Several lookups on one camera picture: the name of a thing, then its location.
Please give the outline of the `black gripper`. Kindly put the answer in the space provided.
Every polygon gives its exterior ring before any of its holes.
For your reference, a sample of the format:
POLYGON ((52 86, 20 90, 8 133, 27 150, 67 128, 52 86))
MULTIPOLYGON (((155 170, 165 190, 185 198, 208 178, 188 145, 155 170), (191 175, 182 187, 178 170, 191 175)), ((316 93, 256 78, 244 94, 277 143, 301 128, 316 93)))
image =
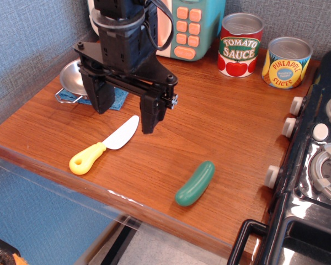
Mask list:
POLYGON ((158 19, 141 16, 133 19, 94 21, 99 42, 79 42, 83 87, 94 110, 105 113, 115 102, 115 87, 141 98, 142 132, 151 134, 164 119, 166 109, 173 109, 178 96, 177 77, 156 57, 158 19))

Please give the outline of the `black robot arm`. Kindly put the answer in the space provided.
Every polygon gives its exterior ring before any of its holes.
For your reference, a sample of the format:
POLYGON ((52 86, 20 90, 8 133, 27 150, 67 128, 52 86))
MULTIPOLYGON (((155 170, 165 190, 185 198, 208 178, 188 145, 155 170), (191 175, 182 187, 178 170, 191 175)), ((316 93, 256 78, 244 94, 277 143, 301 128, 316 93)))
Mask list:
POLYGON ((79 71, 93 108, 105 113, 115 101, 115 88, 140 97, 142 132, 151 134, 173 109, 178 96, 176 75, 157 59, 173 39, 170 32, 164 45, 158 45, 158 11, 174 22, 162 1, 94 1, 90 11, 98 28, 99 42, 79 42, 79 71))

